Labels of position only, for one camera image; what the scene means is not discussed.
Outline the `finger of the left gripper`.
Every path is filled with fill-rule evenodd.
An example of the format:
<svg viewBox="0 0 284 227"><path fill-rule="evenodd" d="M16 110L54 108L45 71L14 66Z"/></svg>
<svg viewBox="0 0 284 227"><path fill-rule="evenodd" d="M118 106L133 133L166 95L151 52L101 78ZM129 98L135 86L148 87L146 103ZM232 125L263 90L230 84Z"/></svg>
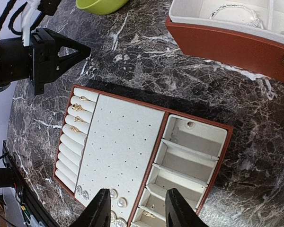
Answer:
<svg viewBox="0 0 284 227"><path fill-rule="evenodd" d="M50 78L57 80L71 67L89 57L91 48L57 32L49 32L49 34L55 41ZM75 52L61 57L58 53L62 47L73 49Z"/></svg>

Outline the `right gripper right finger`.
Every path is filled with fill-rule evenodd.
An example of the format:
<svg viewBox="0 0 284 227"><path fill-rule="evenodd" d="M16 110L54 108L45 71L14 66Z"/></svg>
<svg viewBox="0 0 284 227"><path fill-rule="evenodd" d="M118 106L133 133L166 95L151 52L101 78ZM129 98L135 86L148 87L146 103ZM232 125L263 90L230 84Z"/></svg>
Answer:
<svg viewBox="0 0 284 227"><path fill-rule="evenodd" d="M167 227L208 227L176 188L166 192L165 213Z"/></svg>

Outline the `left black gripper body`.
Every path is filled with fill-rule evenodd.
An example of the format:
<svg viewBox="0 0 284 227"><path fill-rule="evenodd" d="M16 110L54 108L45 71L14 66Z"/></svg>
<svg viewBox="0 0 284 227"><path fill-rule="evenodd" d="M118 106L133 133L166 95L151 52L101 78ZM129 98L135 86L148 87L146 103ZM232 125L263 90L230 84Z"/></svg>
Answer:
<svg viewBox="0 0 284 227"><path fill-rule="evenodd" d="M35 95L44 93L44 85L54 82L58 67L58 47L54 39L54 32L47 28L40 28L30 36L30 80Z"/></svg>

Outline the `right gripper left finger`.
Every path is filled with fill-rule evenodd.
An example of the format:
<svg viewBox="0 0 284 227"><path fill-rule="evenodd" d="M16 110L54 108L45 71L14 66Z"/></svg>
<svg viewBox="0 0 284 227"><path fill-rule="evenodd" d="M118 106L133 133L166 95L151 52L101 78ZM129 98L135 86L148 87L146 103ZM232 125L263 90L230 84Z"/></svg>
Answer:
<svg viewBox="0 0 284 227"><path fill-rule="evenodd" d="M109 227L111 198L109 189L100 189L82 214L73 222L74 227Z"/></svg>

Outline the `red jewelry tray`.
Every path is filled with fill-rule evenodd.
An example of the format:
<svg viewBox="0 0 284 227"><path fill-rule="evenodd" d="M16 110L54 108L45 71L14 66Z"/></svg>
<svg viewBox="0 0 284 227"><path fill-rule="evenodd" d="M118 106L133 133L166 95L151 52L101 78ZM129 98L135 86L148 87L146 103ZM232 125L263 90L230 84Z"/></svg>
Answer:
<svg viewBox="0 0 284 227"><path fill-rule="evenodd" d="M193 128L186 127L188 121L194 122ZM74 85L53 175L83 206L99 189L116 189L111 210L128 227L163 227L169 189L178 189L194 212L200 212L232 132L228 125ZM89 200L76 193L77 185L89 193ZM126 208L116 204L122 197Z"/></svg>

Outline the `red jewelry box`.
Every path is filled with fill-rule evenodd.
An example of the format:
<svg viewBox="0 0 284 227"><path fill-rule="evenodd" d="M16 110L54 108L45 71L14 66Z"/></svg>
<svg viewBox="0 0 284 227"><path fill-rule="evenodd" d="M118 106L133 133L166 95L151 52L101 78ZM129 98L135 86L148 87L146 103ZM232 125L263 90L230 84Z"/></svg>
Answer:
<svg viewBox="0 0 284 227"><path fill-rule="evenodd" d="M226 4L257 12L265 29L209 19ZM166 27L181 51L284 83L284 0L174 0Z"/></svg>

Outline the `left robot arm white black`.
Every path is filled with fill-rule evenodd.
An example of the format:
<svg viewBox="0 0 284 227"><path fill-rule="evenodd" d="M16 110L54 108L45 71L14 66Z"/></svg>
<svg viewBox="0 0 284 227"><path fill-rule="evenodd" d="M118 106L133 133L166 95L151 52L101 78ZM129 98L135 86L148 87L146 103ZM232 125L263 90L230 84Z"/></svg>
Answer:
<svg viewBox="0 0 284 227"><path fill-rule="evenodd" d="M15 5L10 0L0 16L0 31ZM10 18L8 28L16 38L0 40L0 92L11 82L30 79L34 94L44 93L71 67L89 57L91 49L47 28L43 18L57 11L59 0L28 0Z"/></svg>

